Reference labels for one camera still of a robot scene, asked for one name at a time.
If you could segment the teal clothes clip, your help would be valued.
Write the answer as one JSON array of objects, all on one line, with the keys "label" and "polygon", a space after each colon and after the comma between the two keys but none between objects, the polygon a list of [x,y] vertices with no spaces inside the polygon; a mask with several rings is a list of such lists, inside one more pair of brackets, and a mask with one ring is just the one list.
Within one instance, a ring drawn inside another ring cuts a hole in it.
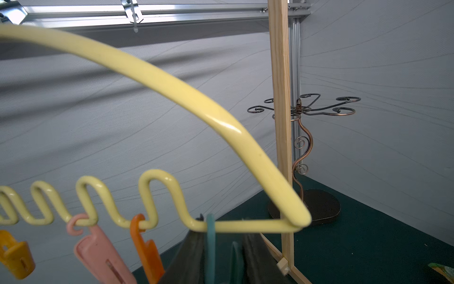
[{"label": "teal clothes clip", "polygon": [[[216,263],[216,231],[215,219],[212,214],[206,218],[206,246],[205,246],[205,283],[215,283],[215,263]],[[237,242],[231,246],[231,267],[229,284],[242,284],[244,278],[244,258],[242,248]]]}]

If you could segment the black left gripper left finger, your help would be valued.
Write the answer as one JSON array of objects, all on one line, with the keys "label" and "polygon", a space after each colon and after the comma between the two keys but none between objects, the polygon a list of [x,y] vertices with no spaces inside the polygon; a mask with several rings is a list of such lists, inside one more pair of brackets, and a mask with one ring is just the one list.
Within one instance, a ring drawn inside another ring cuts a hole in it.
[{"label": "black left gripper left finger", "polygon": [[204,284],[205,233],[189,230],[159,284]]}]

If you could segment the yellow wavy clothes hanger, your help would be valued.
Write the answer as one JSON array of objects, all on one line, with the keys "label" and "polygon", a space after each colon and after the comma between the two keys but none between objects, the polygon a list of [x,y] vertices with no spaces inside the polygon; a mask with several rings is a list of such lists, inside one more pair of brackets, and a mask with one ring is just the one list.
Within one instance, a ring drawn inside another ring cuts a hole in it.
[{"label": "yellow wavy clothes hanger", "polygon": [[[227,110],[187,83],[114,47],[64,31],[2,25],[1,38],[28,41],[98,63],[158,92],[214,129],[233,148],[285,216],[283,220],[220,221],[215,223],[217,233],[294,233],[311,224],[312,216],[303,201],[243,125]],[[205,222],[190,216],[179,183],[162,170],[149,170],[141,176],[141,180],[145,181],[140,181],[138,187],[141,197],[145,199],[144,205],[149,216],[149,221],[140,222],[141,230],[152,229],[158,222],[149,188],[153,179],[158,179],[167,186],[178,215],[187,228],[197,232],[207,231]],[[111,219],[118,226],[128,228],[131,222],[119,214],[108,188],[89,176],[80,178],[76,186],[78,197],[89,216],[88,219],[80,220],[78,226],[93,226],[98,222],[96,209],[85,187],[92,181],[95,182],[92,187],[100,189],[102,194],[99,195]]]}]

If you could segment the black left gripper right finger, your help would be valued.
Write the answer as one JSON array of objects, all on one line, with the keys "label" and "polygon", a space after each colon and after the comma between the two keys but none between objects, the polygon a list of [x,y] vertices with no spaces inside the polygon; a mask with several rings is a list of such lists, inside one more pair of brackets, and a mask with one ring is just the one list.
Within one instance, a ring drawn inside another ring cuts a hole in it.
[{"label": "black left gripper right finger", "polygon": [[259,234],[242,236],[245,284],[290,284]]}]

